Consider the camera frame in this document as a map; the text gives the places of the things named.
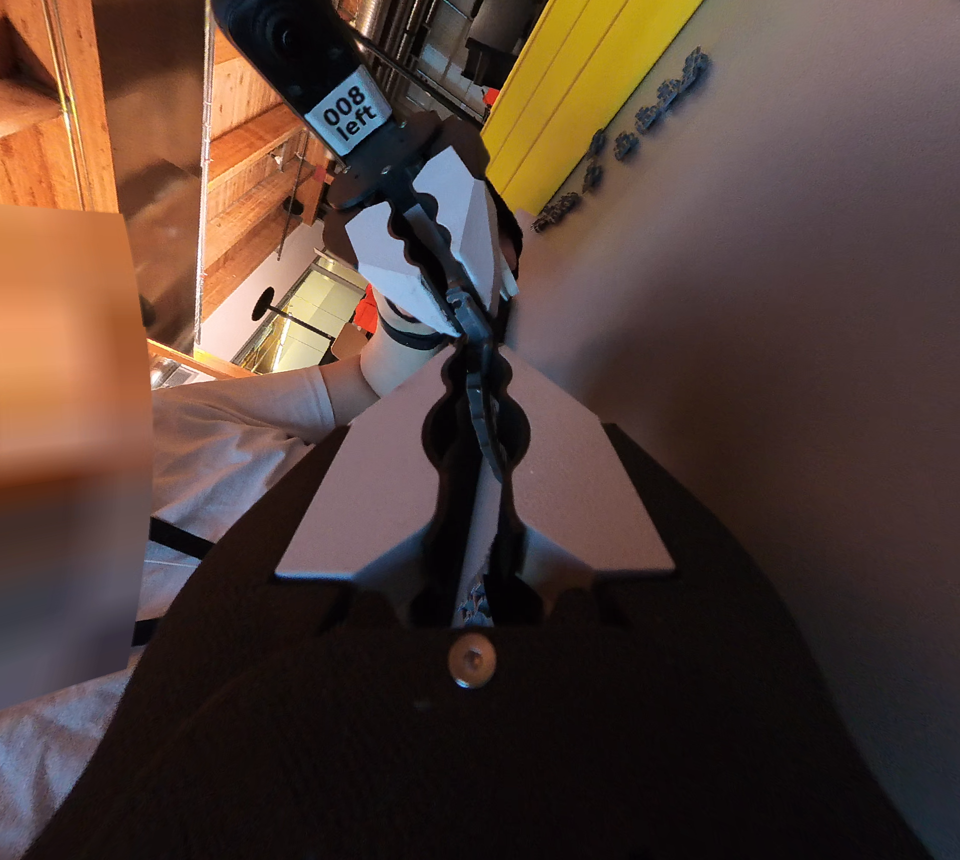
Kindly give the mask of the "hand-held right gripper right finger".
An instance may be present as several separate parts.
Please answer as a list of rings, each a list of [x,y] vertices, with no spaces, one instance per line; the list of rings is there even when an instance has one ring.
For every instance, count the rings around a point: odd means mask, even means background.
[[[675,564],[598,417],[501,349],[507,394],[528,434],[510,484],[490,484],[490,613],[536,623],[562,593],[598,581],[668,576]]]

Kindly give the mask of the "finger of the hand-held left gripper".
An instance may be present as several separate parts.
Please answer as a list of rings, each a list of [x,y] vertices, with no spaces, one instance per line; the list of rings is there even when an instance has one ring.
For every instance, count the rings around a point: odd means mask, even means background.
[[[389,204],[367,206],[346,223],[344,232],[354,248],[359,273],[417,321],[459,337],[459,326],[441,309],[420,268],[404,255],[403,241],[390,233],[391,210]]]
[[[453,147],[447,147],[426,162],[413,188],[437,202],[437,222],[450,234],[451,253],[468,274],[486,312],[498,314],[504,257],[497,211],[486,183],[472,175]]]

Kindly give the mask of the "person's left forearm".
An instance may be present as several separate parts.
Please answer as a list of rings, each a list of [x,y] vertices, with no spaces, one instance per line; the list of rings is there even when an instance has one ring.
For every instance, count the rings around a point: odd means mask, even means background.
[[[350,425],[360,414],[378,402],[376,391],[366,381],[359,354],[318,366],[327,388],[336,428]]]

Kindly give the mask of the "black ceiling pole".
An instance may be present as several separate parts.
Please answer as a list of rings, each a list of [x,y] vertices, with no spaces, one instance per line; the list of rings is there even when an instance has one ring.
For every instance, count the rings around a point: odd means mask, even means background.
[[[307,330],[312,331],[315,334],[318,334],[319,336],[322,336],[330,340],[330,342],[333,342],[336,340],[336,337],[334,335],[326,333],[325,331],[320,330],[318,327],[308,324],[307,322],[301,320],[300,318],[293,316],[286,310],[273,305],[272,301],[274,300],[274,297],[275,297],[274,293],[275,293],[274,289],[272,287],[268,287],[263,291],[263,293],[257,299],[257,302],[254,304],[254,307],[253,307],[254,309],[251,313],[251,316],[252,316],[251,319],[254,322],[260,321],[265,316],[265,314],[268,311],[270,311],[271,313],[278,315],[293,324],[301,326]]]

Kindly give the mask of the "single grey track link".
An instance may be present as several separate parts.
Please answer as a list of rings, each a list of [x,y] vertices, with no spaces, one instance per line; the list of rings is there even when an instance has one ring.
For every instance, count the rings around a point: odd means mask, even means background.
[[[492,344],[495,340],[494,328],[483,305],[476,300],[472,292],[462,284],[455,283],[446,293],[446,301],[453,311],[462,337],[478,347]]]

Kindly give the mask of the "scattered loose track links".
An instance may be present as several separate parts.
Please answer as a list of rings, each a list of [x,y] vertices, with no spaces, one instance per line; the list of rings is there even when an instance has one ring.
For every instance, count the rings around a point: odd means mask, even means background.
[[[586,165],[581,188],[567,191],[548,203],[532,222],[531,230],[541,233],[558,224],[580,205],[582,195],[595,191],[604,177],[604,153],[612,153],[617,162],[634,158],[640,149],[642,135],[648,134],[666,118],[671,107],[697,84],[710,68],[711,62],[710,55],[701,46],[694,47],[684,59],[681,74],[664,80],[656,90],[654,103],[637,110],[633,116],[633,130],[622,131],[613,139],[609,139],[606,129],[596,131],[584,155]]]

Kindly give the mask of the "yellow plastic bin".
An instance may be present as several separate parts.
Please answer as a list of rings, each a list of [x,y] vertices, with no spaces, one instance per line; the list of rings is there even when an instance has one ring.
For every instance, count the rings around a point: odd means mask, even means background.
[[[512,210],[538,212],[703,0],[548,0],[482,135]]]

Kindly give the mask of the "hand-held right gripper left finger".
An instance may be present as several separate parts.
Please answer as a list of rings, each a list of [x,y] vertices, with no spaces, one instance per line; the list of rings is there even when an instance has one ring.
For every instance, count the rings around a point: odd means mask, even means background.
[[[349,427],[280,558],[283,580],[383,594],[409,626],[449,627],[461,572],[461,443],[433,357]]]

